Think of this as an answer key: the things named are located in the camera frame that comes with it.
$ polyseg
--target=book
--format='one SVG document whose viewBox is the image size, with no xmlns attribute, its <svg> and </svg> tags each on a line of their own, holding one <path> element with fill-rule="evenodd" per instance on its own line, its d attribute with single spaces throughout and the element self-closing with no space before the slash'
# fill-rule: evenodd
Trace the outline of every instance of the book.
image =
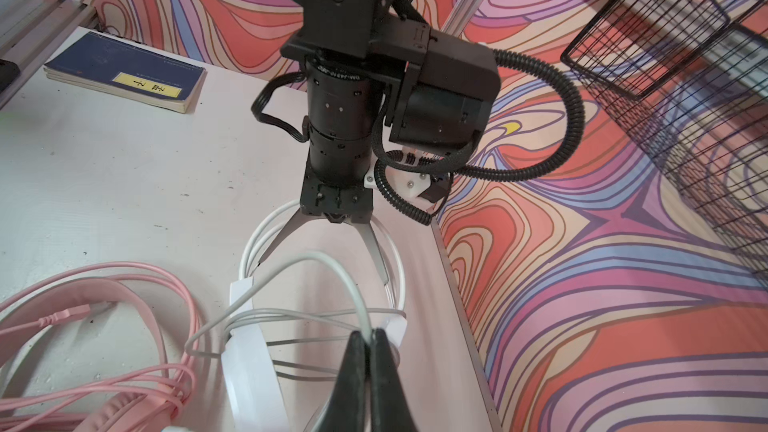
<svg viewBox="0 0 768 432">
<path fill-rule="evenodd" d="M 89 32 L 44 65 L 49 79 L 179 113 L 191 112 L 203 67 Z"/>
</svg>

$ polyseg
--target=table surface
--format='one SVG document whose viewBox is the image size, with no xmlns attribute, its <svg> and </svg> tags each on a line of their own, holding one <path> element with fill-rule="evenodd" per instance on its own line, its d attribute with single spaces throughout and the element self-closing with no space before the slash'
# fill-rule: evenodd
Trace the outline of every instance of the table surface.
<svg viewBox="0 0 768 432">
<path fill-rule="evenodd" d="M 59 51 L 85 33 L 77 29 Z M 42 71 L 0 110 L 0 298 L 72 267 L 133 260 L 178 275 L 207 318 L 226 306 L 255 226 L 298 197 L 307 146 L 250 114 L 265 81 L 165 54 L 208 70 L 194 113 L 55 82 Z M 306 94 L 282 88 L 268 108 L 301 124 Z M 417 425 L 420 430 L 490 430 L 432 230 L 398 214 L 378 193 L 375 204 L 406 264 L 408 331 L 399 373 Z M 313 221 L 274 255 L 304 248 L 337 258 L 370 307 L 386 306 L 372 260 L 353 228 Z M 157 286 L 132 288 L 154 308 L 170 356 L 177 357 L 188 320 L 183 304 Z M 335 276 L 309 263 L 279 276 L 256 303 L 310 312 L 350 306 Z M 127 306 L 60 329 L 28 344 L 6 394 L 71 387 L 157 360 L 148 331 Z M 265 328 L 267 340 L 318 333 L 339 331 L 306 322 Z M 212 347 L 217 345 L 215 338 Z M 275 359 L 336 367 L 343 345 L 271 352 Z M 202 371 L 204 379 L 180 425 L 196 432 L 234 430 L 219 370 L 213 362 Z M 303 429 L 332 387 L 283 379 L 280 384 L 294 430 Z M 83 400 L 76 410 L 89 410 L 102 399 Z"/>
</svg>

